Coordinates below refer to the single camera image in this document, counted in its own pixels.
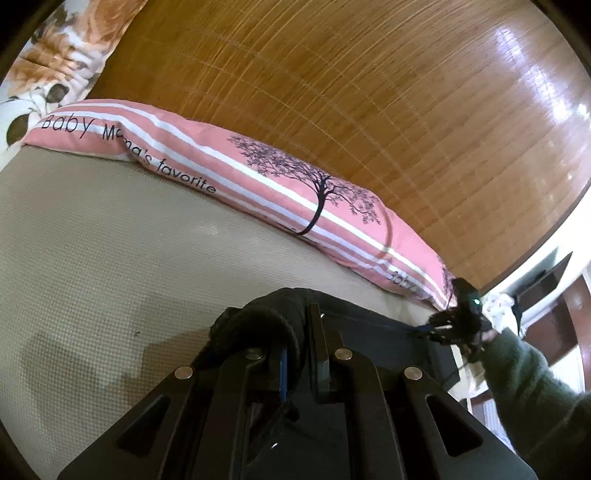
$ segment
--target green sleeve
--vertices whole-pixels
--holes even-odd
[[[544,356],[506,329],[485,349],[486,382],[511,443],[543,480],[579,447],[589,429],[575,421],[591,398],[554,378]]]

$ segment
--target white wall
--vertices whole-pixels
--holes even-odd
[[[511,293],[520,284],[527,283],[542,270],[558,264],[570,252],[573,253],[558,287],[542,301],[524,312],[522,324],[541,317],[591,262],[591,189],[555,233],[512,274],[493,287],[490,292]]]

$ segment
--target beige mattress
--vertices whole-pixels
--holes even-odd
[[[0,205],[0,419],[41,480],[191,360],[226,306],[287,286],[430,313],[134,164],[24,147]]]

